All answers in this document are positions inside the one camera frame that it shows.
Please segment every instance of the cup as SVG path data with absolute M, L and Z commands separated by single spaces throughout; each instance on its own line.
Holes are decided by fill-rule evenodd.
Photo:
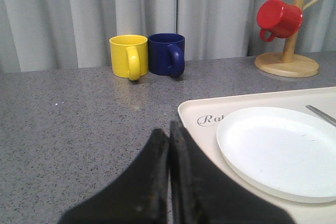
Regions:
M 159 76 L 178 77 L 183 74 L 184 40 L 180 34 L 153 34 L 149 36 L 149 71 Z
M 259 9 L 257 22 L 261 27 L 260 37 L 271 42 L 275 37 L 287 38 L 295 34 L 303 21 L 302 10 L 281 0 L 268 0 Z M 266 31 L 271 34 L 265 37 Z
M 110 39 L 112 70 L 116 76 L 136 81 L 148 73 L 148 39 L 120 35 Z

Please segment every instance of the plate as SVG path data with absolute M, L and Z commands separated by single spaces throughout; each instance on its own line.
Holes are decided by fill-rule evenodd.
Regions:
M 336 127 L 283 108 L 235 111 L 218 125 L 225 161 L 242 179 L 279 198 L 336 200 Z

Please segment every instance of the countertop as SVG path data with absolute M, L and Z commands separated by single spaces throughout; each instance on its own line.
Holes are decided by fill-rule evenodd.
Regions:
M 187 61 L 177 79 L 137 82 L 111 67 L 0 74 L 0 222 L 56 223 L 116 179 L 184 101 L 336 86 L 336 51 L 304 54 L 308 78 L 274 76 L 255 57 Z

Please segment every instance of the red cup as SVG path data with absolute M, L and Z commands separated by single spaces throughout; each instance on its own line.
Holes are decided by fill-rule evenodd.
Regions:
M 266 1 L 257 14 L 260 37 L 266 42 L 271 42 L 275 37 L 283 39 L 292 36 L 299 30 L 302 21 L 302 10 L 281 0 Z M 271 33 L 268 38 L 265 37 L 266 31 Z

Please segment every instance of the mug handle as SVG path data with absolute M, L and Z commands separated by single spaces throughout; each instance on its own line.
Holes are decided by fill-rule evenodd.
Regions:
M 275 38 L 275 35 L 274 35 L 274 34 L 271 34 L 268 38 L 265 38 L 265 33 L 266 33 L 266 30 L 265 30 L 265 29 L 261 29 L 261 30 L 260 30 L 260 38 L 261 38 L 263 41 L 271 42 L 271 41 L 274 40 L 274 38 Z
M 128 78 L 131 81 L 139 80 L 140 78 L 140 59 L 138 50 L 136 47 L 126 48 L 127 59 L 128 59 Z
M 168 74 L 178 77 L 184 72 L 184 55 L 182 50 L 175 44 L 170 44 L 168 50 L 172 56 L 173 64 L 168 67 Z

